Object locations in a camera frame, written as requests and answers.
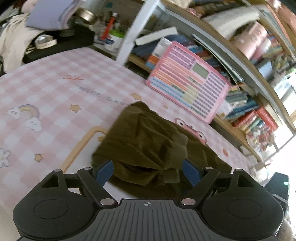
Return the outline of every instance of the gray ribbed panel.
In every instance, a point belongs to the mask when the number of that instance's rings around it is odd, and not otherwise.
[[[210,230],[197,212],[172,200],[125,199],[114,209],[101,210],[94,222],[63,241],[230,241]],[[276,241],[269,237],[263,241]]]

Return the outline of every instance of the white metal shelf post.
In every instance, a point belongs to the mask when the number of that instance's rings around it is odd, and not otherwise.
[[[139,36],[142,29],[145,27],[156,6],[160,0],[146,0],[136,16],[131,28],[126,33],[122,46],[116,58],[116,62],[124,65],[130,55],[133,47],[135,46],[135,39]]]

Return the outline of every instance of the lavender fabric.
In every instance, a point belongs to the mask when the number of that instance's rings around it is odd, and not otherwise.
[[[39,0],[31,11],[26,27],[42,30],[67,28],[68,12],[79,7],[80,0]]]

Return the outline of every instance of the gingham pattern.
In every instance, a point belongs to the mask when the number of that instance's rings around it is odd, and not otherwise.
[[[84,80],[63,79],[67,75]],[[0,78],[0,148],[10,151],[9,166],[0,168],[0,205],[11,211],[42,178],[60,168],[92,127],[110,128],[120,112],[136,101],[133,93],[165,119],[181,118],[204,133],[222,160],[249,172],[251,163],[209,125],[146,86],[143,78],[127,68],[81,48],[40,59]],[[7,113],[24,104],[39,109],[40,132],[24,126],[28,112],[22,112],[19,119]],[[70,110],[76,104],[81,108],[77,113]],[[35,161],[35,154],[43,159]]]

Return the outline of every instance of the green lid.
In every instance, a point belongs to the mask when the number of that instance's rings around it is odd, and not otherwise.
[[[124,33],[123,32],[120,32],[118,30],[115,30],[115,29],[110,30],[109,34],[111,34],[113,36],[116,36],[118,38],[121,38],[121,39],[124,38]]]

